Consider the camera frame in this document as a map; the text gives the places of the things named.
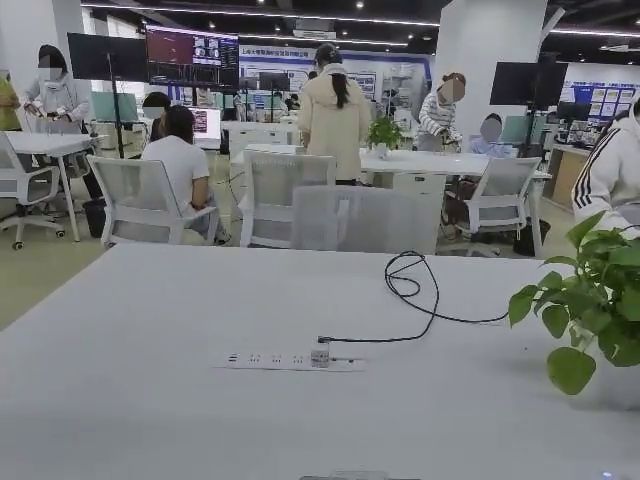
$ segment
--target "display board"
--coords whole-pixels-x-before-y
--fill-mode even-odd
[[[629,109],[640,83],[565,82],[562,101],[590,103],[593,120],[609,120]]]

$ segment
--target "white desk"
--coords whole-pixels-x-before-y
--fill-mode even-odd
[[[384,284],[388,258],[114,247],[0,333],[2,477],[640,478],[640,417],[572,408],[546,377],[553,344],[533,319],[514,330],[436,321],[421,341],[332,350],[368,358],[362,373],[212,368],[236,349],[420,331],[425,316]],[[503,312],[547,272],[532,260],[429,261],[442,312],[466,318]],[[411,275],[431,306],[428,274]]]
[[[58,135],[27,132],[6,133],[13,149],[17,153],[27,155],[47,155],[56,159],[58,162],[58,168],[60,168],[62,188],[64,189],[64,195],[67,200],[73,238],[76,242],[79,242],[80,233],[78,232],[78,224],[76,222],[76,214],[73,207],[73,198],[71,197],[69,178],[67,177],[67,169],[65,168],[63,157],[82,152],[88,148],[96,147],[98,145],[98,138],[91,138],[89,135],[79,134]]]
[[[272,153],[294,154],[294,145],[267,145],[251,144],[247,150],[259,150]],[[389,153],[387,160],[381,160],[368,149],[360,150],[362,170],[364,172],[395,174],[395,173],[422,173],[427,175],[442,176],[444,182],[449,175],[473,175],[482,176],[489,164],[489,157],[473,153],[460,153],[442,155],[431,152],[413,152],[409,150],[394,150]],[[236,169],[244,165],[244,153],[240,153],[231,159],[232,166]],[[534,180],[544,181],[551,178],[550,175],[538,172]],[[538,200],[540,189],[536,188],[536,182],[531,182],[529,187],[528,203],[533,228],[533,244],[537,258],[542,258],[542,233],[540,232],[540,215],[538,212]]]

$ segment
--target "hair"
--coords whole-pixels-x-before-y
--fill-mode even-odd
[[[64,59],[62,52],[53,45],[42,45],[40,47],[40,50],[38,50],[38,67],[40,67],[45,58],[49,59],[49,65],[46,65],[46,67],[60,68],[63,75],[69,73],[67,61]]]
[[[498,121],[500,125],[502,125],[502,117],[497,113],[490,113],[489,115],[487,115],[487,118],[485,118],[485,121],[491,120],[491,119]]]
[[[449,80],[458,80],[465,87],[467,86],[467,77],[458,72],[450,73],[449,75],[445,75],[442,77],[443,82],[448,82]]]
[[[316,50],[315,61],[321,67],[332,63],[341,64],[342,55],[335,45],[325,43]],[[349,81],[347,80],[347,76],[342,73],[332,73],[331,83],[333,84],[333,91],[336,93],[336,97],[338,97],[336,105],[338,108],[344,108],[345,104],[349,102],[349,91],[347,90]]]
[[[142,102],[142,108],[162,107],[166,112],[171,108],[171,100],[166,93],[151,92]]]
[[[173,135],[187,143],[193,143],[193,113],[182,105],[174,105],[162,116],[162,129],[165,136]]]

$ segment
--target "plant pot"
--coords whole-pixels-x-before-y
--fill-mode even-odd
[[[376,152],[378,158],[382,160],[386,160],[389,156],[389,147],[384,143],[377,144],[374,151]]]

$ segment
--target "power outlet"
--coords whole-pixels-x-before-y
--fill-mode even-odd
[[[366,361],[361,358],[329,359],[327,368],[311,365],[311,355],[295,355],[286,353],[231,353],[218,356],[214,368],[231,368],[235,370],[294,370],[310,372],[363,372]]]

